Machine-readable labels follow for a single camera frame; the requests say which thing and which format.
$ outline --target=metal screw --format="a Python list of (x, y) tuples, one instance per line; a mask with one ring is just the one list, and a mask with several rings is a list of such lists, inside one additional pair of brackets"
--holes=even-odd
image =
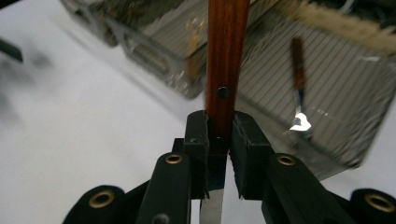
[(218, 89), (218, 97), (219, 97), (220, 99), (225, 100), (225, 99), (227, 99), (228, 97), (230, 97), (230, 95), (231, 95), (231, 91), (228, 90), (227, 87), (220, 87), (220, 88)]

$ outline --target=white surface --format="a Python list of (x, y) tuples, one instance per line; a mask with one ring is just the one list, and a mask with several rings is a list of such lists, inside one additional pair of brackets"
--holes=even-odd
[[(70, 20), (60, 1), (23, 0), (0, 10), (0, 36), (24, 64), (0, 55), (0, 223), (62, 223), (87, 190), (125, 191), (151, 176), (183, 137), (202, 95), (187, 101)], [(366, 164), (323, 181), (349, 197), (356, 188), (396, 196), (396, 107)], [(237, 199), (228, 166), (223, 223), (263, 223), (261, 204)], [(192, 208), (191, 223), (198, 223)]]

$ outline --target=metal blade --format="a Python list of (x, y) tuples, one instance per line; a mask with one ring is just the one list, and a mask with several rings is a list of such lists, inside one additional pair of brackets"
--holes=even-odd
[(0, 38), (0, 51), (4, 52), (5, 54), (17, 60), (20, 63), (23, 62), (21, 50), (1, 38)]
[(208, 193), (201, 200), (200, 224), (220, 224), (227, 156), (208, 157)]

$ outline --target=wooden stick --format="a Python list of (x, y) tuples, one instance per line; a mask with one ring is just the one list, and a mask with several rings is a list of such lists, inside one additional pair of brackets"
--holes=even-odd
[(291, 58), (293, 59), (294, 87), (303, 91), (305, 89), (304, 54), (303, 40), (300, 37), (294, 37), (291, 40)]
[(205, 112), (210, 154), (229, 149), (249, 0), (209, 0)]

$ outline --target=black plastic part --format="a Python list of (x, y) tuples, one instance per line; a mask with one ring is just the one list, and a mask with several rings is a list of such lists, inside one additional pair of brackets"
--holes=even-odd
[(274, 151), (254, 118), (235, 111), (230, 156), (239, 197), (262, 200), (264, 166), (272, 154)]
[(286, 211), (269, 181), (263, 183), (262, 214), (266, 224), (290, 224)]
[(0, 51), (4, 52), (5, 54), (17, 60), (20, 63), (23, 62), (21, 50), (1, 38), (0, 38)]
[(184, 151), (184, 139), (175, 138), (174, 145), (172, 147), (172, 152), (183, 152)]
[(349, 213), (349, 211), (348, 211), (348, 208), (349, 208), (349, 201), (348, 201), (347, 199), (343, 198), (343, 197), (340, 197), (340, 196), (338, 196), (338, 195), (336, 195), (336, 194), (330, 192), (330, 191), (329, 191), (329, 193), (334, 197), (334, 199), (338, 202), (338, 204), (340, 204), (341, 207), (342, 207), (347, 213)]
[(167, 153), (158, 159), (136, 224), (190, 223), (190, 168), (184, 153)]
[[(114, 200), (107, 206), (95, 208), (90, 205), (92, 197), (101, 192), (112, 192)], [(125, 193), (113, 186), (99, 186), (86, 192), (74, 205), (64, 224), (112, 224), (125, 223)]]
[(193, 112), (187, 117), (184, 153), (191, 160), (192, 199), (204, 199), (207, 189), (207, 160), (209, 155), (207, 120), (204, 110)]
[(355, 223), (296, 157), (287, 154), (272, 155), (266, 174), (290, 223)]
[(126, 200), (125, 200), (125, 209), (127, 211), (126, 223), (132, 224), (136, 222), (140, 205), (143, 202), (143, 197), (145, 196), (148, 185), (149, 185), (149, 181), (146, 181), (137, 188), (126, 193)]
[(19, 0), (2, 0), (0, 2), (0, 8), (6, 7), (6, 6), (11, 5), (11, 4), (13, 4), (15, 2), (18, 2), (18, 1)]
[(353, 191), (347, 211), (361, 224), (396, 223), (396, 200), (375, 189)]

